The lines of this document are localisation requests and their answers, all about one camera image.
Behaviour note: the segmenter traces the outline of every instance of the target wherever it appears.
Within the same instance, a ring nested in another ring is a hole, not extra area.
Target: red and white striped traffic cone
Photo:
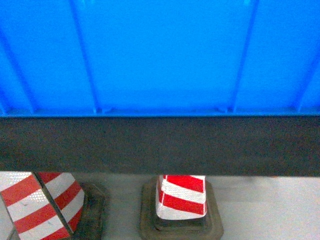
[[[206,176],[160,175],[156,214],[163,220],[203,218],[207,213]]]
[[[21,240],[70,237],[32,172],[0,172],[0,193]]]
[[[83,187],[70,173],[0,171],[0,194],[21,240],[71,239],[76,230],[77,239],[101,238],[105,197]]]
[[[219,240],[223,227],[213,188],[204,175],[160,175],[143,185],[144,240]]]

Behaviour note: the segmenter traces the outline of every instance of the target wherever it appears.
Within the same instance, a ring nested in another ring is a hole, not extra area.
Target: black rubber base
[[[66,240],[100,240],[103,233],[105,195],[93,184],[82,183],[85,199],[80,222]]]
[[[207,214],[191,220],[163,220],[156,213],[157,177],[143,185],[140,235],[144,240],[219,240],[224,229],[213,188],[206,182]]]

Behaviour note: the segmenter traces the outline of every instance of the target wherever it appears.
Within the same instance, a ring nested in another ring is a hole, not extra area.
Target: white stripe
[[[176,210],[167,206],[164,206],[159,202],[158,191],[156,191],[156,214],[159,218],[164,220],[187,220],[187,219],[198,219],[204,217],[206,214],[196,214],[187,211]]]
[[[49,204],[44,192],[39,189],[20,201],[8,206],[12,221],[22,219]]]
[[[196,179],[200,179],[200,180],[205,180],[206,176],[204,175],[190,175],[191,177],[193,178],[196,178]]]
[[[58,196],[64,193],[74,182],[75,178],[71,173],[62,173],[55,179],[48,182],[45,186],[53,199],[56,199]]]
[[[170,196],[188,200],[198,204],[204,204],[206,202],[206,192],[198,192],[190,190],[178,185],[175,185],[167,180],[163,180],[161,190]]]
[[[41,240],[63,228],[63,224],[56,215],[53,218],[41,223],[40,225],[19,234],[21,240]]]
[[[0,192],[29,177],[31,172],[0,171]]]
[[[84,205],[85,193],[81,189],[72,201],[61,210],[61,213],[68,223]]]

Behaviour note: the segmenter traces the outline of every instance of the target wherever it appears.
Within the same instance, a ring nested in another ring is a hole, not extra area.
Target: blue plastic surface
[[[320,115],[319,0],[0,0],[0,117]]]

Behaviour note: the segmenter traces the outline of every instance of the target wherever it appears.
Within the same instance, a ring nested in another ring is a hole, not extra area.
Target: concrete floor
[[[108,191],[103,240],[140,240],[141,188],[151,175],[74,173]],[[320,239],[320,178],[208,176],[222,218],[222,240]]]

